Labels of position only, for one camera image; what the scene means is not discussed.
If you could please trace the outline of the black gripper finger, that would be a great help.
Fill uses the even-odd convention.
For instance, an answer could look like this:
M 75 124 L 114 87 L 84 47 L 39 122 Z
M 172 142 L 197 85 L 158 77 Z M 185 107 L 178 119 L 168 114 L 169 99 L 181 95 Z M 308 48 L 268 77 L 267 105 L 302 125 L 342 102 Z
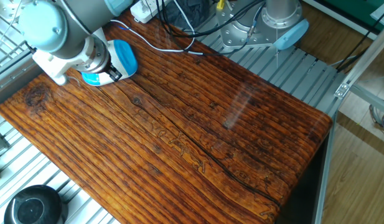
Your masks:
M 117 82 L 123 75 L 115 67 L 110 67 L 110 78 Z

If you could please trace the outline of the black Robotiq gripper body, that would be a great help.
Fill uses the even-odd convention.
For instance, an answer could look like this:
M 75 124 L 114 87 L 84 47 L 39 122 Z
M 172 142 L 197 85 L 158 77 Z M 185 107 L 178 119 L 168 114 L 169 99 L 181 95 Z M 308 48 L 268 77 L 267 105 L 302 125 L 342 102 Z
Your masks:
M 112 65 L 111 62 L 108 62 L 105 66 L 104 72 L 109 75 L 110 78 L 115 78 L 116 77 L 116 69 Z

